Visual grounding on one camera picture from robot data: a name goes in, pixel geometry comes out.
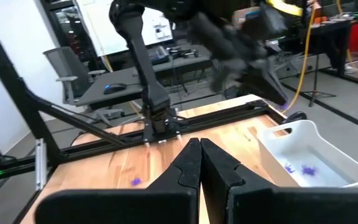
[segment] gray floor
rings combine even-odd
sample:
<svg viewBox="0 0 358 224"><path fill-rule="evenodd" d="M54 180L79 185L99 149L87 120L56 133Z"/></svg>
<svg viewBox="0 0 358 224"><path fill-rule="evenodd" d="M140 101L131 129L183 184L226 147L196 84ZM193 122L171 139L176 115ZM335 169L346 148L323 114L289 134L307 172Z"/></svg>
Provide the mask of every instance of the gray floor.
<svg viewBox="0 0 358 224"><path fill-rule="evenodd" d="M296 86L298 79L286 79L285 82L290 85ZM303 85L304 90L310 90L313 83L313 76L307 75ZM190 92L189 96L185 96L183 91L178 93L171 93L172 103L186 101L194 98L201 98L212 93L207 88L207 83L193 83L187 85ZM323 99L324 102L329 103L338 109L349 113L358 118L358 85L349 83L337 78L329 77L327 75L319 76L318 88L321 91L327 91L337 94L336 98ZM290 98L294 93L286 90ZM202 100L191 101L184 103L178 107L181 110L194 108L201 105L207 105L223 100L221 95L210 96ZM132 113L131 107L126 103L118 105L124 108L126 113ZM333 143L349 156L358 161L358 126L348 122L347 120L339 117L338 115L318 106L314 105L312 108L308 107L308 100L299 97L296 104L287 112L292 114L296 111L304 111L310 120L317 124L322 137ZM112 121L112 124L119 124L129 118L120 118ZM59 121L49 121L48 126L53 132L53 136L60 147L67 147L71 144L74 138L78 135L78 129L64 124ZM30 152L34 145L34 137L28 136L24 142L18 146L18 150L11 152L14 156L22 157ZM26 204L28 199L34 192L34 174L24 174L10 178L0 189L0 223L12 223L20 210Z"/></svg>

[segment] computer mouse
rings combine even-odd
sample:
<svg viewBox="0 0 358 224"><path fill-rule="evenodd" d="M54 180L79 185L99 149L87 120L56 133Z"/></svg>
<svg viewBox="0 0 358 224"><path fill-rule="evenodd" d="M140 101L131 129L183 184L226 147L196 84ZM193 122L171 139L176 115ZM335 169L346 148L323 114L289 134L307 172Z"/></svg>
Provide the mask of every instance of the computer mouse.
<svg viewBox="0 0 358 224"><path fill-rule="evenodd" d="M118 91L122 91L122 90L125 90L127 88L127 85L126 84L123 84L123 83L113 83L113 84L109 84L109 85L106 85L104 87L104 94L111 94L111 93L116 93Z"/></svg>

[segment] white wall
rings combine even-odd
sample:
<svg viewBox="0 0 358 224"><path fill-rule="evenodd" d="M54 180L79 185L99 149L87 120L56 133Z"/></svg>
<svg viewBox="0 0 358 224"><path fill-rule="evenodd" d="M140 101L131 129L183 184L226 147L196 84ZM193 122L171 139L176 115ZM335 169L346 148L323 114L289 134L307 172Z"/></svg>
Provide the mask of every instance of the white wall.
<svg viewBox="0 0 358 224"><path fill-rule="evenodd" d="M56 40L45 25L45 14L35 1L0 0L0 42L27 86L38 96L62 103L62 85L42 52L55 48ZM75 111L82 108L64 106ZM0 82L0 150L5 153L29 132Z"/></svg>

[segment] wooden table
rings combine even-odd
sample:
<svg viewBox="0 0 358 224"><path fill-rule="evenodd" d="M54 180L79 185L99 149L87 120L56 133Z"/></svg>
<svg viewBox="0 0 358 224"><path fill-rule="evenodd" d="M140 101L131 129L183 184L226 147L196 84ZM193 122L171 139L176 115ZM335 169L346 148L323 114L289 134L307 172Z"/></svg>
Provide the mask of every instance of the wooden table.
<svg viewBox="0 0 358 224"><path fill-rule="evenodd" d="M179 112L180 116L192 117L211 113L241 104L259 100L254 95L226 100ZM125 150L110 152L57 167L43 191L40 193L22 224L34 223L33 214L39 202L46 196L66 189L127 189L133 188L131 182L140 178L142 183L136 188L146 188L170 165L190 138L209 138L226 150L246 167L261 177L273 182L260 164L259 145L256 134L261 129L276 126L269 116L259 116L216 128L183 135L181 140L171 139L150 147L137 146ZM142 123L131 123L114 127L107 131L122 134L143 129ZM96 136L84 134L73 145L98 140ZM200 223L209 223L206 205L201 191Z"/></svg>

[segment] office chair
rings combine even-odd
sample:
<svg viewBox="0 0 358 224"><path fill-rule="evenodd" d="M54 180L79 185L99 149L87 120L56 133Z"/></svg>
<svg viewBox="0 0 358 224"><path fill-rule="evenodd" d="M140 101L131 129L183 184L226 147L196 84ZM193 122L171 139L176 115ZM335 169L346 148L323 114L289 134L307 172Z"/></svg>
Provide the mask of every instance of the office chair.
<svg viewBox="0 0 358 224"><path fill-rule="evenodd" d="M93 75L97 75L98 77L98 75L105 72L104 70L89 72L70 47L58 47L48 50L44 52L44 55L59 76L56 81L63 83L64 104L77 106L76 103L78 100L92 85L91 77ZM114 114L122 116L124 111L122 109L101 108L92 111L90 116L94 119L101 119L105 123L109 123L108 119L105 117L106 114L109 116ZM88 119L86 122L91 123L92 119Z"/></svg>

